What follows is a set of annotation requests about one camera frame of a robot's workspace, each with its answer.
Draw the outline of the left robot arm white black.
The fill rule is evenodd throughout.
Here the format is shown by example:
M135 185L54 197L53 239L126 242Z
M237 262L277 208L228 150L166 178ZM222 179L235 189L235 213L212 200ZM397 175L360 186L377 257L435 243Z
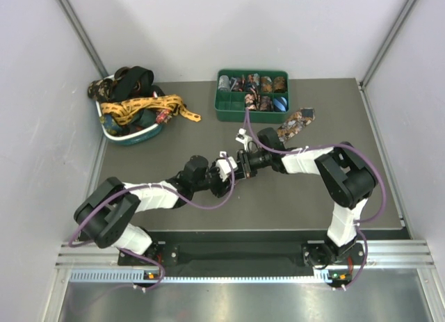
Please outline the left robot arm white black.
M190 204L196 192L210 190L221 198L234 190L238 165L222 152L209 164L203 156L192 156L174 177L159 183L130 184L110 177L74 212L74 220L98 248L128 250L143 264L158 254L153 239L131 224L134 214L151 209L177 209Z

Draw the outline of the brown floral tie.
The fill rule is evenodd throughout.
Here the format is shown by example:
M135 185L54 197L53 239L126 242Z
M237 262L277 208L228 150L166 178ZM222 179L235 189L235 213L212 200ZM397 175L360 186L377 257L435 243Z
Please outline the brown floral tie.
M315 120L313 108L300 108L292 113L276 130L281 142L286 143Z

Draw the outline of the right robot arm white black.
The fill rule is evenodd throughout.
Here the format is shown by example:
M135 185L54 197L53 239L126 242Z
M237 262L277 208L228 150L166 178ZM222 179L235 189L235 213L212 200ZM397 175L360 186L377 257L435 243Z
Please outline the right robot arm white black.
M346 259L357 240L362 210L374 188L383 185L375 168L349 143L286 149L272 128L261 130L254 138L241 128L236 140L244 147L236 160L242 178L270 167L285 175L318 175L323 180L334 202L323 244L325 262L338 264Z

